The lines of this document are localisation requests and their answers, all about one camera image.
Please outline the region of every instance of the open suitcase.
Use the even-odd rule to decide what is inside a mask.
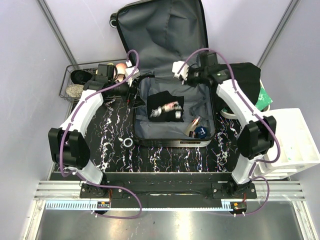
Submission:
[[[142,0],[126,5],[111,16],[125,50],[139,53],[140,98],[163,91],[184,96],[183,122],[152,122],[147,106],[133,111],[133,139],[147,147],[205,147],[215,135],[215,114],[211,90],[204,84],[182,85],[174,78],[173,63],[183,61],[200,48],[208,47],[204,9],[200,0]],[[194,57],[189,62],[196,64]],[[207,129],[204,139],[184,134],[188,125],[201,116]]]

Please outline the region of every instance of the marble surface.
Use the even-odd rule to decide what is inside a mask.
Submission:
[[[132,137],[133,110],[122,99],[101,106],[90,122],[85,140],[91,160],[103,172],[231,172],[239,151],[240,124],[218,117],[217,134],[207,147],[144,147],[126,149],[122,141]]]

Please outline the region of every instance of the black fabric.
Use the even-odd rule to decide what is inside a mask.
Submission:
[[[230,64],[234,73],[234,78],[237,80],[239,87],[248,97],[248,99],[255,105],[258,101],[260,93],[260,76],[261,69],[251,62],[243,63],[232,63]],[[220,64],[219,70],[228,69],[227,65]],[[215,99],[216,111],[220,112],[222,109],[226,108],[228,105],[220,97]]]
[[[146,102],[148,119],[151,122],[183,122],[184,103],[184,96],[172,96],[168,91],[150,95]]]

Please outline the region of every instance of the reflective metal surface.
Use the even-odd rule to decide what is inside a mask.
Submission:
[[[248,212],[258,207],[248,203]],[[112,212],[117,216],[134,212]],[[288,202],[269,202],[253,216],[207,212],[144,212],[134,220],[98,217],[89,212],[45,210],[38,240],[301,240],[295,211]]]

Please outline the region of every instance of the clear plastic bottle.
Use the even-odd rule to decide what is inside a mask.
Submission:
[[[188,127],[185,129],[184,134],[187,135],[189,137],[189,133],[193,132],[197,126],[199,125],[199,123],[201,122],[202,117],[201,116],[196,116],[196,118],[188,125]]]

